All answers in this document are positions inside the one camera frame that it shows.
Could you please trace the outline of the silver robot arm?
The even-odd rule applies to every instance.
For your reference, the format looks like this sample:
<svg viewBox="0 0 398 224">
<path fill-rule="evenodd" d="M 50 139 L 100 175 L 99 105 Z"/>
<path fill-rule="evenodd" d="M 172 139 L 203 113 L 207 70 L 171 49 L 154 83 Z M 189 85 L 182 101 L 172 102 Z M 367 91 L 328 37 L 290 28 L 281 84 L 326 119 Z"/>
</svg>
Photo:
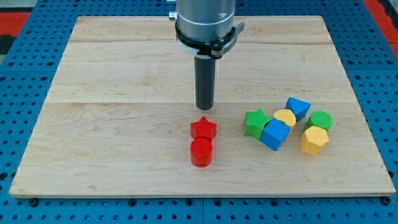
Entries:
<svg viewBox="0 0 398 224">
<path fill-rule="evenodd" d="M 244 30 L 234 25 L 234 0 L 176 0 L 175 35 L 178 44 L 193 55 L 197 108 L 213 107 L 216 61 L 227 54 Z"/>
</svg>

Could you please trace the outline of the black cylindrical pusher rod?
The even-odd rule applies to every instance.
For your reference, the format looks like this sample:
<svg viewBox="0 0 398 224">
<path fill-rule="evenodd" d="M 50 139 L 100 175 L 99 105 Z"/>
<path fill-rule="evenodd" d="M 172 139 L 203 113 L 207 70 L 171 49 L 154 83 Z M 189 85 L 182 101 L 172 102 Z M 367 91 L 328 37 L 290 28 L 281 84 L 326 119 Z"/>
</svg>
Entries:
<svg viewBox="0 0 398 224">
<path fill-rule="evenodd" d="M 194 58 L 195 66 L 195 99 L 196 106 L 201 110 L 213 107 L 215 90 L 215 65 L 213 58 Z"/>
</svg>

